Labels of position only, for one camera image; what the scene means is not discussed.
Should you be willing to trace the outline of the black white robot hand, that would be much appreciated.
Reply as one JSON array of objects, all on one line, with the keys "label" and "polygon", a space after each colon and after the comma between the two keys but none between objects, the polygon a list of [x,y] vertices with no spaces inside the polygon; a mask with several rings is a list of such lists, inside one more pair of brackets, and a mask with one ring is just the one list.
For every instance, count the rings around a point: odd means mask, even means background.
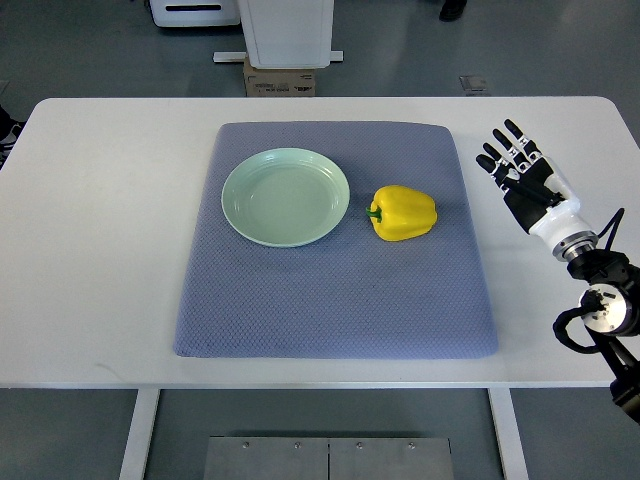
[{"label": "black white robot hand", "polygon": [[525,233],[540,238],[564,262],[595,249],[598,236],[581,218],[580,200],[554,162],[510,119],[492,134],[500,147],[484,143],[476,162]]}]

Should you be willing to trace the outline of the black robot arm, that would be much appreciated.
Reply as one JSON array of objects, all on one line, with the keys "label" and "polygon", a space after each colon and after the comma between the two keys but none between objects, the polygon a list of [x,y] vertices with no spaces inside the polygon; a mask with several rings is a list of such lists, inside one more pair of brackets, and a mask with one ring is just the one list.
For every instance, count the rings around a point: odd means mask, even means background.
[{"label": "black robot arm", "polygon": [[601,355],[614,375],[612,401],[638,422],[639,360],[621,339],[639,334],[639,268],[612,249],[624,213],[620,208],[600,234],[574,233],[554,248],[570,276],[588,288],[576,307],[558,315],[553,332],[574,352]]}]

